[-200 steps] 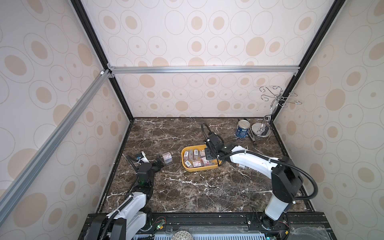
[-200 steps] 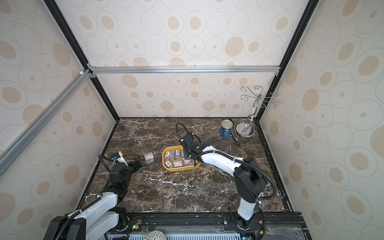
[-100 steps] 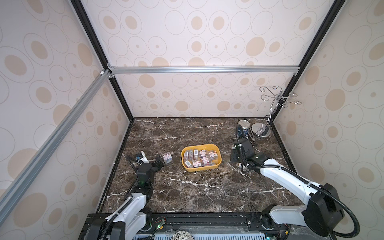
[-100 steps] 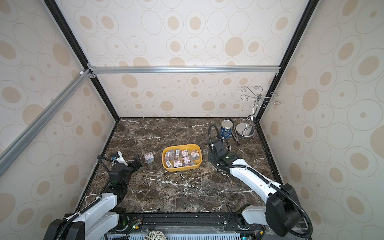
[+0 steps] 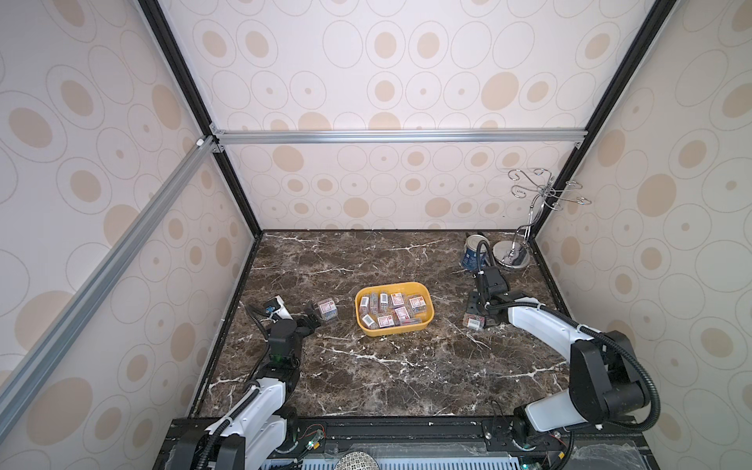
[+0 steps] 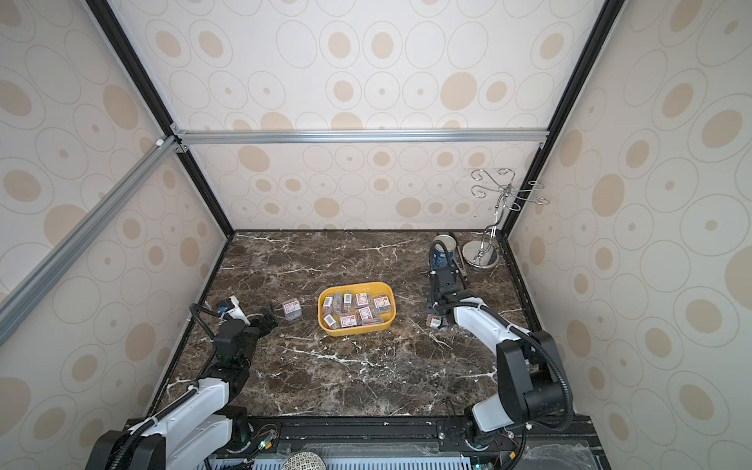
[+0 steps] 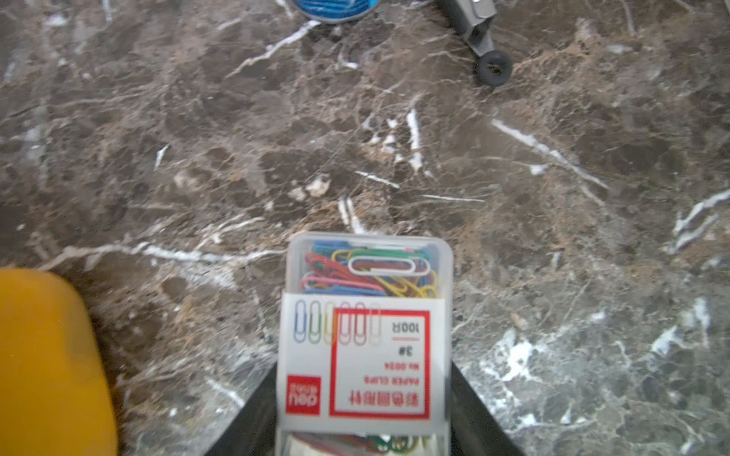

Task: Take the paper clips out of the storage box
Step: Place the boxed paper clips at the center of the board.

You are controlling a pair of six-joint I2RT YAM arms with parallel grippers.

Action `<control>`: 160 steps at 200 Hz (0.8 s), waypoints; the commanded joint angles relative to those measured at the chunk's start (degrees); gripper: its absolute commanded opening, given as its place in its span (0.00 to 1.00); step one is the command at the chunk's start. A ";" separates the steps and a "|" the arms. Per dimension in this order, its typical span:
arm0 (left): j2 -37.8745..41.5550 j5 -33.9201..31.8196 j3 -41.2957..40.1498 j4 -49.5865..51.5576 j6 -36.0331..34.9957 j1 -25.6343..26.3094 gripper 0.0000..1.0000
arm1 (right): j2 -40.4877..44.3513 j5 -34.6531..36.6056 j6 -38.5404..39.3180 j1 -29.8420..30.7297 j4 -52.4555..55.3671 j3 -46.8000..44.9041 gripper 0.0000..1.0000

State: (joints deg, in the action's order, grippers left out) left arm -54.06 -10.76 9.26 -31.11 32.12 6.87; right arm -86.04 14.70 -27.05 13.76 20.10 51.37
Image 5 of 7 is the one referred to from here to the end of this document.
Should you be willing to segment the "clear paper clip box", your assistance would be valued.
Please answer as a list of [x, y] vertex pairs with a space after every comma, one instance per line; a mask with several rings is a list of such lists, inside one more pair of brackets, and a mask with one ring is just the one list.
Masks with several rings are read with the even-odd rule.
[[322, 322], [329, 323], [339, 318], [338, 307], [333, 298], [319, 301], [315, 306]]
[[466, 313], [462, 320], [463, 325], [474, 331], [482, 331], [486, 326], [486, 319], [482, 315]]

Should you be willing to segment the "yellow plastic storage tray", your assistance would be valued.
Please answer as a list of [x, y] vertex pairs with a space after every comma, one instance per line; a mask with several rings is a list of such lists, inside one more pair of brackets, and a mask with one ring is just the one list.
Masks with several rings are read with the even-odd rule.
[[428, 289], [418, 282], [403, 282], [361, 289], [354, 298], [356, 321], [369, 337], [425, 329], [435, 310]]

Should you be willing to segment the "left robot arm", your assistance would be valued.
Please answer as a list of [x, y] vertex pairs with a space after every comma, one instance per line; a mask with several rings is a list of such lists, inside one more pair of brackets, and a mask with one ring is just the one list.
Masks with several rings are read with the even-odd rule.
[[314, 311], [291, 315], [275, 297], [260, 309], [246, 305], [266, 349], [238, 403], [214, 423], [192, 425], [159, 469], [260, 469], [274, 452], [306, 452], [297, 412], [287, 401], [301, 377], [304, 339], [321, 325]]

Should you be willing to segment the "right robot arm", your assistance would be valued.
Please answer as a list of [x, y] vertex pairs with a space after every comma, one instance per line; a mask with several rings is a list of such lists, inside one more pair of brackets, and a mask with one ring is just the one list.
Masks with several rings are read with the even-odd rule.
[[481, 235], [466, 240], [462, 262], [475, 280], [465, 314], [469, 327], [508, 324], [524, 330], [560, 354], [569, 367], [568, 389], [515, 409], [511, 433], [519, 446], [559, 428], [612, 424], [644, 432], [657, 424], [658, 388], [625, 334], [577, 323], [511, 290], [489, 241]]

